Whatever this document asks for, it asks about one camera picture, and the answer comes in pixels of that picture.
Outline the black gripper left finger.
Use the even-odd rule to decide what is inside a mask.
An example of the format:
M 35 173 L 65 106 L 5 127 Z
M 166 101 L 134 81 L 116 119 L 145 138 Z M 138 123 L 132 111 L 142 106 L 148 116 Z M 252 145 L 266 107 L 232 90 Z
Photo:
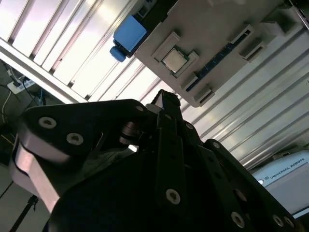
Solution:
M 65 192 L 85 181 L 84 165 L 93 155 L 136 145 L 157 160 L 156 204 L 183 215 L 183 125 L 178 97 L 165 90 L 148 105 L 126 99 L 33 107 L 20 118 L 13 180 L 53 215 Z

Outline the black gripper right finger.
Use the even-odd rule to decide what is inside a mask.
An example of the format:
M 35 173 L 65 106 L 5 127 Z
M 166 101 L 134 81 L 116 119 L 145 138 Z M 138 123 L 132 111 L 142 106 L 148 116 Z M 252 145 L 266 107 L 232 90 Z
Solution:
M 210 232 L 296 232 L 298 222 L 218 141 L 202 142 L 183 120 L 180 101 L 166 93 L 166 112 L 176 119 L 185 160 L 201 177 L 202 225 Z

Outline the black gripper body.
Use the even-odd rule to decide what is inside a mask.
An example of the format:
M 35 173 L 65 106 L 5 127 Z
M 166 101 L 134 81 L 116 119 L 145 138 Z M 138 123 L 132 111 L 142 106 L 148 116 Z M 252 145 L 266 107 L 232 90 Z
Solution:
M 50 232 L 200 232 L 206 228 L 201 143 L 160 129 L 147 147 L 66 192 Z

